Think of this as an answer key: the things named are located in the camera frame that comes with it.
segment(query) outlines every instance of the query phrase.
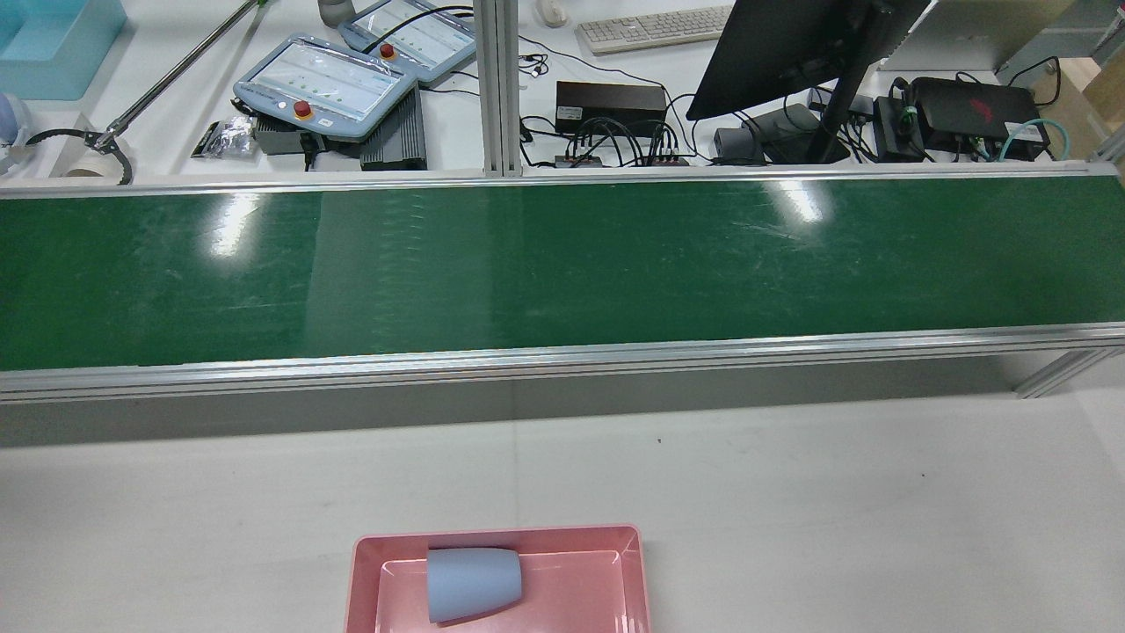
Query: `power adapter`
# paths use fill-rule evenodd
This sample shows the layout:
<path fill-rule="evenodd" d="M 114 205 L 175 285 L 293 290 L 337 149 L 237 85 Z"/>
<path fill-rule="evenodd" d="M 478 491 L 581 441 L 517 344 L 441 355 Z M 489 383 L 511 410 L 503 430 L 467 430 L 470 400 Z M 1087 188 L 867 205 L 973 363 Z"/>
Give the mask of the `power adapter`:
<path fill-rule="evenodd" d="M 909 134 L 903 134 L 902 99 L 879 97 L 875 99 L 875 154 L 879 162 L 921 162 L 921 130 L 917 123 L 910 126 Z"/>

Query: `light blue plastic cup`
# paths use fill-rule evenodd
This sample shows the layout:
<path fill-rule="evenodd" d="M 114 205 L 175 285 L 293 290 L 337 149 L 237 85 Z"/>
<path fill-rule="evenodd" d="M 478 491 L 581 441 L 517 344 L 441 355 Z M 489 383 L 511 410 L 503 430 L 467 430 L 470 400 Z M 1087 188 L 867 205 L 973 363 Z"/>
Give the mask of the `light blue plastic cup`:
<path fill-rule="evenodd" d="M 460 548 L 426 555 L 430 622 L 484 615 L 523 596 L 520 557 L 512 550 Z"/>

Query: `keyboard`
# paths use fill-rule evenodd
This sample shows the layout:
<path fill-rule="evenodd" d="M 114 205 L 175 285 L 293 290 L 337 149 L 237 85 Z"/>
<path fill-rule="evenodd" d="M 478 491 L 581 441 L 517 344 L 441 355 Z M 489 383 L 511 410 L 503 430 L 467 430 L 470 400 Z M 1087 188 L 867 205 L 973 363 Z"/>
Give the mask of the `keyboard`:
<path fill-rule="evenodd" d="M 575 30 L 595 55 L 718 39 L 730 4 L 579 24 Z"/>

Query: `black box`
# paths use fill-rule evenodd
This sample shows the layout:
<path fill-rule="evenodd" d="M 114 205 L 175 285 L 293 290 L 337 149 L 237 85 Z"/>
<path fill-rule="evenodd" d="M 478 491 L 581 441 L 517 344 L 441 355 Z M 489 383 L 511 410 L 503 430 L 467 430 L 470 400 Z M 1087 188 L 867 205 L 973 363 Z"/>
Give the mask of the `black box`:
<path fill-rule="evenodd" d="M 902 134 L 902 100 L 890 97 L 875 98 L 875 160 L 878 162 L 921 162 L 922 139 L 918 126 L 910 134 Z"/>
<path fill-rule="evenodd" d="M 555 127 L 561 134 L 577 132 L 583 121 L 604 116 L 621 121 L 636 136 L 651 137 L 659 125 L 656 121 L 664 120 L 667 101 L 657 85 L 559 81 L 555 106 Z"/>
<path fill-rule="evenodd" d="M 911 84 L 926 147 L 964 151 L 968 138 L 1004 143 L 1017 127 L 1038 118 L 1029 90 L 972 81 L 921 78 Z M 1008 156 L 1035 160 L 1051 143 L 1042 124 L 1027 127 L 1012 141 Z"/>

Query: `gray device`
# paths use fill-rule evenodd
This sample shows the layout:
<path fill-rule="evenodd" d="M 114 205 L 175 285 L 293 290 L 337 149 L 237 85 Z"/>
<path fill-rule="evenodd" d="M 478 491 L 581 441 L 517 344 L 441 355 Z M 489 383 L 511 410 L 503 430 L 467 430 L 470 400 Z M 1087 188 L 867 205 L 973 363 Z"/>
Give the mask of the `gray device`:
<path fill-rule="evenodd" d="M 338 30 L 349 46 L 370 55 L 382 56 L 382 45 L 389 44 L 393 54 L 385 57 L 387 62 L 429 85 L 477 52 L 472 25 L 457 17 L 457 10 L 439 11 L 402 26 L 436 8 L 425 0 L 378 0 L 342 22 Z M 392 35 L 382 40 L 380 49 L 371 49 L 387 33 Z"/>
<path fill-rule="evenodd" d="M 240 79 L 234 93 L 273 118 L 358 141 L 416 85 L 414 75 L 386 62 L 295 34 Z"/>
<path fill-rule="evenodd" d="M 1074 0 L 938 0 L 881 70 L 993 72 Z"/>
<path fill-rule="evenodd" d="M 404 97 L 360 145 L 359 163 L 363 171 L 426 168 L 425 126 L 417 89 Z"/>

